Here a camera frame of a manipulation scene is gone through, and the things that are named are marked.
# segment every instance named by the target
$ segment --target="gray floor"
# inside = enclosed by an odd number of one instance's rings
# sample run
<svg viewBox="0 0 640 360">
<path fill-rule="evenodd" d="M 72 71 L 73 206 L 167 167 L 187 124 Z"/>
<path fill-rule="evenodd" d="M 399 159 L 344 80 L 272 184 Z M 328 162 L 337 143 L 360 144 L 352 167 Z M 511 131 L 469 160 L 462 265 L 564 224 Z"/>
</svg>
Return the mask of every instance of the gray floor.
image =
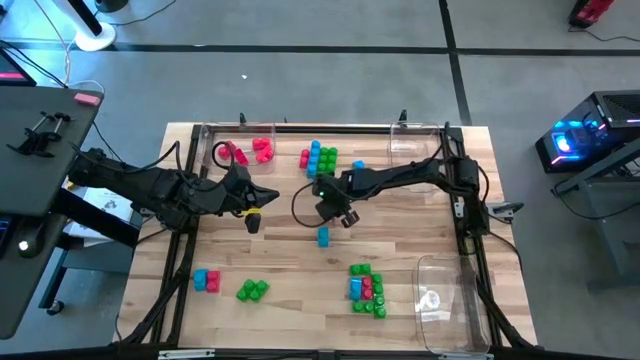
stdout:
<svg viewBox="0 0 640 360">
<path fill-rule="evenodd" d="M 166 2 L 131 3 L 99 17 L 127 21 Z M 567 33 L 572 0 L 448 3 L 459 47 L 640 46 Z M 3 38 L 55 39 L 36 10 L 29 1 L 16 1 L 0 23 Z M 639 11 L 640 2 L 618 0 L 592 30 L 603 37 L 640 37 L 633 25 Z M 33 20 L 24 21 L 29 16 Z M 62 33 L 73 36 L 70 27 Z M 147 22 L 118 28 L 118 36 L 130 44 L 445 46 L 437 0 L 178 0 Z M 62 75 L 63 52 L 27 54 Z M 591 224 L 552 198 L 548 190 L 558 177 L 542 172 L 533 150 L 534 141 L 590 92 L 640 88 L 638 58 L 461 56 L 460 63 L 471 120 L 491 128 L 505 195 L 526 204 L 514 232 L 539 343 L 640 358 L 634 342 L 640 335 L 640 290 L 587 292 L 586 281 L 611 264 Z M 98 124 L 121 156 L 139 164 L 157 156 L 167 122 L 235 120 L 241 111 L 256 121 L 286 116 L 296 122 L 387 123 L 406 108 L 415 119 L 460 124 L 447 55 L 74 51 L 72 65 L 72 81 L 105 85 Z M 85 146 L 101 143 L 91 133 Z M 50 318 L 31 304 L 18 334 L 0 342 L 0 352 L 108 343 L 125 282 L 123 276 L 73 272 L 60 293 L 68 311 Z M 85 324 L 96 333 L 86 335 Z M 34 337 L 41 328 L 55 336 Z"/>
</svg>

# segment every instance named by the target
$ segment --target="wooden table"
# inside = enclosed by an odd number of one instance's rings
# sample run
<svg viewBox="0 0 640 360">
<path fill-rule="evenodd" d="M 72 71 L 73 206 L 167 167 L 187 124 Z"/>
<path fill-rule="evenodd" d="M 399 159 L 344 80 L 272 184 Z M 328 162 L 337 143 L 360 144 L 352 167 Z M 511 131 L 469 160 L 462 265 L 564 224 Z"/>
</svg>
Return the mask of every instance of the wooden table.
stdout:
<svg viewBox="0 0 640 360">
<path fill-rule="evenodd" d="M 193 125 L 170 123 L 161 153 L 180 140 L 184 163 Z M 488 173 L 488 201 L 502 201 L 488 128 L 463 127 L 463 134 L 467 154 Z M 261 231 L 251 235 L 243 220 L 231 216 L 205 216 L 200 220 L 192 271 L 221 270 L 221 293 L 195 292 L 190 284 L 180 347 L 424 349 L 416 335 L 411 274 L 423 255 L 457 254 L 449 197 L 438 189 L 382 192 L 369 201 L 355 203 L 360 222 L 350 229 L 337 222 L 330 225 L 331 247 L 318 248 L 317 230 L 296 224 L 290 211 L 293 193 L 308 183 L 298 168 L 298 158 L 312 139 L 338 148 L 338 173 L 350 168 L 354 160 L 364 160 L 372 168 L 389 166 L 388 135 L 278 134 L 275 171 L 252 176 L 254 183 L 281 194 L 263 209 Z M 437 144 L 429 146 L 435 150 Z M 166 160 L 161 166 L 175 167 L 175 161 Z M 210 178 L 219 179 L 220 175 L 216 171 Z M 296 213 L 306 222 L 317 221 L 313 209 L 316 202 L 310 191 L 305 191 L 297 201 Z M 493 220 L 491 226 L 495 233 L 513 241 L 509 226 Z M 149 221 L 140 236 L 158 229 L 155 220 Z M 169 239 L 170 233 L 165 232 L 135 251 L 118 322 L 123 336 L 133 330 L 158 296 Z M 536 343 L 516 255 L 490 236 L 484 237 L 484 246 L 496 302 L 523 337 Z M 385 320 L 351 312 L 347 269 L 363 262 L 371 263 L 384 277 Z M 241 303 L 235 298 L 249 278 L 271 284 L 259 304 Z M 173 303 L 168 310 L 163 338 L 170 328 Z"/>
</svg>

